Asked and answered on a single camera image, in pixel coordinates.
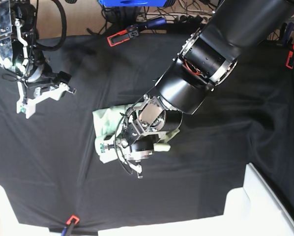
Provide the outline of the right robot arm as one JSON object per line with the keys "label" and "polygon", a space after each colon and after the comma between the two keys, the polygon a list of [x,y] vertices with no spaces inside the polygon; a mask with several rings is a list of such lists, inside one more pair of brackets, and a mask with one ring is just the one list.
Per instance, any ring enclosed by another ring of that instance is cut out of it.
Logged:
{"label": "right robot arm", "polygon": [[67,21],[60,1],[54,1],[61,19],[61,36],[54,46],[38,42],[37,18],[39,5],[29,0],[0,0],[0,67],[8,72],[18,86],[16,112],[30,118],[37,104],[60,100],[66,93],[75,94],[69,86],[71,75],[53,72],[44,52],[60,49],[67,36]]}

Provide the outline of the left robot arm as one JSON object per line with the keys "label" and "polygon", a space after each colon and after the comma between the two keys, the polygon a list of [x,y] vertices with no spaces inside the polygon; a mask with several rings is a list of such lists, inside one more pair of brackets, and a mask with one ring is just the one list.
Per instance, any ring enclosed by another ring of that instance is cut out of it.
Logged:
{"label": "left robot arm", "polygon": [[194,114],[225,81],[238,57],[294,15],[294,0],[224,0],[191,34],[155,86],[119,108],[118,121],[95,141],[102,163],[119,161],[142,178],[141,161],[170,150],[184,115]]}

